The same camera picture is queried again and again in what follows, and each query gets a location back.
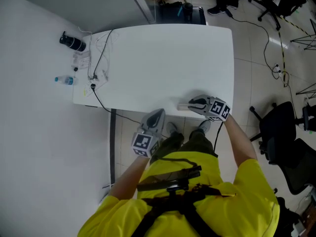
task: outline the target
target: water bottle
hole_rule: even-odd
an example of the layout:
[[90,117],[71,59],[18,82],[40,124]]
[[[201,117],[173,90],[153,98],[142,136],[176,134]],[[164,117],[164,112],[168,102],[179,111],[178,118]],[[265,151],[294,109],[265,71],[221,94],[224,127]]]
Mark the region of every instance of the water bottle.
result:
[[55,77],[55,81],[60,82],[62,84],[66,84],[66,85],[74,85],[77,83],[77,78],[70,77],[70,76],[61,76],[61,77]]

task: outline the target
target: yellow object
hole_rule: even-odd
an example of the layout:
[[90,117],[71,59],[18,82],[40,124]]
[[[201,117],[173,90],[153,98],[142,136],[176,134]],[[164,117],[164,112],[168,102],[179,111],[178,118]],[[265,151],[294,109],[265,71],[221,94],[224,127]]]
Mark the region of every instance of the yellow object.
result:
[[[188,158],[202,166],[201,176],[190,179],[189,190],[196,184],[208,184],[229,197],[206,196],[194,203],[197,213],[222,237],[272,237],[277,228],[279,205],[257,160],[242,163],[234,183],[223,182],[218,159],[198,152],[174,152],[165,158]],[[148,176],[190,168],[186,162],[154,162],[144,172]],[[144,215],[151,210],[141,198],[168,196],[165,190],[139,192],[138,199],[118,200],[108,196],[96,213],[81,228],[78,237],[129,237]],[[184,215],[165,212],[147,231],[146,237],[198,236]]]

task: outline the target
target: shoe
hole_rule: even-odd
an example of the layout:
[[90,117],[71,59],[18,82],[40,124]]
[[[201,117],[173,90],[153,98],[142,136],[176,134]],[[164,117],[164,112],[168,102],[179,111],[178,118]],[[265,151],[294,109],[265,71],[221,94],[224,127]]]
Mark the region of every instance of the shoe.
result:
[[211,121],[204,120],[197,128],[197,130],[203,130],[204,134],[206,134],[211,128]]
[[221,14],[221,13],[225,13],[225,10],[222,10],[218,6],[215,6],[213,8],[208,9],[207,13],[210,14],[210,15],[218,15],[218,14]]
[[228,2],[227,2],[227,6],[233,8],[233,9],[235,9],[235,10],[238,9],[238,3],[235,4],[235,3],[230,2],[229,0],[228,0]]
[[177,126],[174,123],[171,123],[171,122],[167,123],[166,130],[167,130],[167,133],[169,135],[173,134],[174,132],[179,133]]

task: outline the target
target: floor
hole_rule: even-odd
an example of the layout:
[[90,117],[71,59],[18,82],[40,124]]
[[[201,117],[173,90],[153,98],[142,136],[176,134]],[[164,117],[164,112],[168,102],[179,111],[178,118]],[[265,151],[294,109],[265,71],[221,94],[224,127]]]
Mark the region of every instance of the floor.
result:
[[[277,104],[290,101],[290,92],[288,87],[284,88],[281,80],[274,80],[271,71],[266,66],[263,50],[267,42],[267,35],[263,29],[250,25],[248,23],[240,23],[229,18],[226,14],[211,16],[207,14],[207,9],[216,5],[216,0],[188,0],[194,6],[201,6],[204,9],[205,17],[208,25],[230,28],[233,33],[234,42],[234,58],[235,58],[235,85],[234,85],[234,104],[233,117],[236,119],[245,133],[251,137],[259,132],[258,120],[252,113],[249,113],[249,107],[254,106],[257,112],[264,116],[272,107],[271,103]],[[294,12],[287,20],[298,25],[308,33],[312,34],[313,29],[309,19],[312,17],[311,4],[307,3],[298,11]],[[267,47],[266,58],[268,64],[273,66],[275,63],[282,65],[282,52],[278,33],[275,30],[275,24],[270,15],[263,17],[262,22],[257,20],[258,15],[263,8],[248,0],[240,0],[237,10],[230,9],[234,18],[243,21],[247,20],[263,26],[269,33],[270,43]],[[306,88],[316,82],[316,74],[314,70],[313,51],[304,51],[303,48],[296,43],[290,43],[290,40],[300,38],[304,34],[297,28],[280,20],[281,37],[284,47],[284,56],[286,70],[291,74],[290,86],[293,93],[293,101],[298,117],[302,115],[302,107],[305,95],[296,96],[295,93]],[[118,111],[126,117],[140,121],[144,113]],[[200,120],[192,118],[167,117],[166,123],[174,122],[179,130],[181,130],[187,139],[190,132],[199,125]],[[219,123],[212,123],[211,130],[207,133],[207,138],[214,143]],[[127,119],[117,118],[116,126],[116,155],[115,155],[115,172],[118,178],[133,160],[136,155],[132,152],[130,144],[133,133],[136,131],[137,124]],[[297,127],[297,138],[302,138],[308,145],[316,149],[316,140],[314,134],[304,132]],[[265,156],[259,151],[258,140],[253,142],[258,161],[262,170],[271,186],[277,188],[277,196],[284,197],[286,205],[295,211],[301,199],[306,196],[310,189],[306,189],[297,196],[293,196],[287,187],[285,177],[278,166],[269,165]],[[232,148],[223,126],[217,146],[216,153],[219,155],[219,164],[221,176],[224,181],[232,182],[234,180],[237,166],[234,161]],[[303,199],[298,212],[302,212],[309,201]]]

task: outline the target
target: small device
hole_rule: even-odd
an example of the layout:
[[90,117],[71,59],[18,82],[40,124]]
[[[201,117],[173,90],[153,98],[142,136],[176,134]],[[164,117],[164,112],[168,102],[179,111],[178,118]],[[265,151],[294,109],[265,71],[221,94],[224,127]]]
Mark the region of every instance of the small device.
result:
[[205,116],[210,121],[226,121],[231,108],[217,97],[199,95],[189,101],[189,110]]
[[159,148],[164,119],[164,109],[152,111],[142,118],[132,141],[135,154],[150,158]]
[[70,37],[65,35],[65,31],[63,32],[62,36],[59,39],[59,43],[66,45],[67,47],[82,52],[85,50],[86,44],[74,37]]

